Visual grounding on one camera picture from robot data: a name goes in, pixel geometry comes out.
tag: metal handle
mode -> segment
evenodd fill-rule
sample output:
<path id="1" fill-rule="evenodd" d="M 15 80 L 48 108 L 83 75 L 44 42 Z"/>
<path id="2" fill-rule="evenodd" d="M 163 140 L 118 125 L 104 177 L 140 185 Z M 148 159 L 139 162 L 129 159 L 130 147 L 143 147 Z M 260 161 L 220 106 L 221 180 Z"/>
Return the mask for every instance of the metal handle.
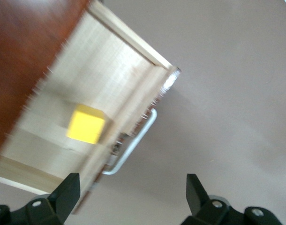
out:
<path id="1" fill-rule="evenodd" d="M 103 171 L 103 174 L 106 175 L 113 175 L 115 173 L 118 172 L 118 170 L 122 167 L 122 165 L 124 164 L 124 162 L 127 160 L 127 158 L 129 157 L 129 155 L 132 153 L 132 151 L 135 149 L 135 147 L 137 146 L 137 144 L 141 141 L 141 139 L 144 137 L 144 135 L 146 134 L 146 132 L 149 130 L 149 128 L 152 126 L 152 124 L 154 123 L 154 121 L 157 118 L 157 110 L 155 109 L 151 109 L 151 115 L 149 117 L 149 119 L 146 121 L 145 125 L 142 127 L 142 129 L 140 130 L 140 132 L 136 135 L 136 137 L 132 140 L 132 142 L 129 144 L 129 146 L 127 147 L 127 149 L 124 151 L 124 153 L 121 155 L 121 157 L 117 160 L 117 163 L 115 165 L 115 167 L 113 167 L 111 170 L 108 171 Z"/>

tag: yellow cube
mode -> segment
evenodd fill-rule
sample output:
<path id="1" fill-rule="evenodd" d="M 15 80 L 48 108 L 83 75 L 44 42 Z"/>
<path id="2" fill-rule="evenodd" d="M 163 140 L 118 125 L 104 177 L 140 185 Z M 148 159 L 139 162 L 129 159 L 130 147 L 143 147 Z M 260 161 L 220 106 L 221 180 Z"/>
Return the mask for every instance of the yellow cube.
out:
<path id="1" fill-rule="evenodd" d="M 67 131 L 67 137 L 96 144 L 105 125 L 104 113 L 101 110 L 77 105 Z"/>

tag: yellow object in drawer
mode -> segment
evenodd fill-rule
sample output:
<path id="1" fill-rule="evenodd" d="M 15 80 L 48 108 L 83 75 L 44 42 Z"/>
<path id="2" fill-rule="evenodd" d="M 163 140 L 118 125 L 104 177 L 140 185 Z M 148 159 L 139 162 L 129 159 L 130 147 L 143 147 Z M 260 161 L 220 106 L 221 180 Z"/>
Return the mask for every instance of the yellow object in drawer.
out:
<path id="1" fill-rule="evenodd" d="M 68 127 L 67 137 L 96 144 L 105 125 L 104 113 L 86 105 L 77 105 Z"/>

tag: gray floor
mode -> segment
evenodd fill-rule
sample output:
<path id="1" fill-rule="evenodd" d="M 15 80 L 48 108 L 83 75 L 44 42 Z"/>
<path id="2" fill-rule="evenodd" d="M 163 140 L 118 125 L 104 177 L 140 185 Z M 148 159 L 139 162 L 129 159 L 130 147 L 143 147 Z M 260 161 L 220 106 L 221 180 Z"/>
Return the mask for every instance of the gray floor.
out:
<path id="1" fill-rule="evenodd" d="M 72 224 L 180 224 L 186 174 L 243 211 L 286 225 L 286 3 L 282 0 L 105 0 L 182 69 L 158 119 Z M 33 195 L 0 184 L 13 208 Z"/>

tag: open wooden drawer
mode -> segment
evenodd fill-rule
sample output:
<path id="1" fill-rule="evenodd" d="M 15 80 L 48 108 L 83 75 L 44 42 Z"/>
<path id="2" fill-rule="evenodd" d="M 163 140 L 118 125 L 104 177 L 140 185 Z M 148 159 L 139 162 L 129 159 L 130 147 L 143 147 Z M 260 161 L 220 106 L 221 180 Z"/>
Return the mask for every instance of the open wooden drawer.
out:
<path id="1" fill-rule="evenodd" d="M 132 135 L 180 71 L 98 1 L 63 45 L 0 151 L 0 182 L 40 195 L 80 173 L 83 196 L 119 135 Z M 105 113 L 98 144 L 66 137 L 76 104 Z"/>

